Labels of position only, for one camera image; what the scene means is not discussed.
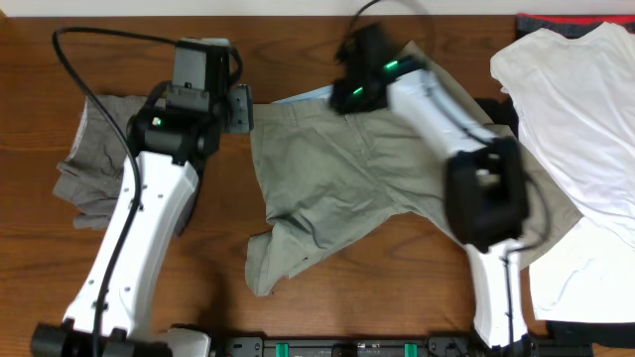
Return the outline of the olive green shorts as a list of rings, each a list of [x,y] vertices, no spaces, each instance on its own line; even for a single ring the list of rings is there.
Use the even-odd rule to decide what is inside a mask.
[[[387,109],[339,115],[324,99],[257,104],[250,135],[271,229],[250,238],[245,279],[257,296],[413,212],[444,234],[443,165]]]

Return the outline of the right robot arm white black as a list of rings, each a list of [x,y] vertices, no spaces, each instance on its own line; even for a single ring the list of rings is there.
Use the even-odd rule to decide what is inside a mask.
[[[336,112],[387,108],[442,164],[445,220],[472,273],[473,328],[487,349],[511,354],[527,333],[518,255],[529,199],[518,144],[480,125],[432,66],[400,54],[378,23],[349,28],[334,58],[344,66],[329,100]]]

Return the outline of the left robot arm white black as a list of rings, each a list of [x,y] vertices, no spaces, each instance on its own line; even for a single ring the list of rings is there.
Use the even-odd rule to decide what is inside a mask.
[[[175,43],[173,78],[158,84],[122,133],[118,200],[92,268],[59,325],[40,323],[35,356],[208,356],[206,332],[151,331],[153,300],[172,238],[196,205],[206,161],[224,133],[253,127],[242,60],[226,39]]]

